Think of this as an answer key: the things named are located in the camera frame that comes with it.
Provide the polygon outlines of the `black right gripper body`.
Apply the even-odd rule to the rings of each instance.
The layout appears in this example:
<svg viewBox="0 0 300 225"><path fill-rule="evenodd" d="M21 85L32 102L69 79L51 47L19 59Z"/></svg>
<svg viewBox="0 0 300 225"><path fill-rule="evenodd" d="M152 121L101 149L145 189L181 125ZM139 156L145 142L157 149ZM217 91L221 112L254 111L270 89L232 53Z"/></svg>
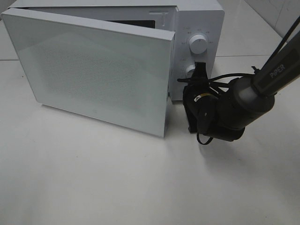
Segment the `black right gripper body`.
<svg viewBox="0 0 300 225"><path fill-rule="evenodd" d="M183 91L183 105L190 133L207 134L216 115L217 98L209 88L206 63L196 62Z"/></svg>

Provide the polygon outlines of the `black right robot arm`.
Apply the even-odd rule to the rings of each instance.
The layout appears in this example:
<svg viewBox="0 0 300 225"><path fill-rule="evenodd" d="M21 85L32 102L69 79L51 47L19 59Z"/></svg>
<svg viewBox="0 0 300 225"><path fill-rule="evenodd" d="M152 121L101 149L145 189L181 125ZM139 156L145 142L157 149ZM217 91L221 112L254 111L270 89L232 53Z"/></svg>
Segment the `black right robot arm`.
<svg viewBox="0 0 300 225"><path fill-rule="evenodd" d="M188 130L213 139L232 142L243 135L247 125L269 112L275 104L275 95L300 76L300 35L291 34L300 20L292 24L275 51L261 69L254 73L233 73L208 78L206 64L196 62L185 83L183 105Z"/></svg>

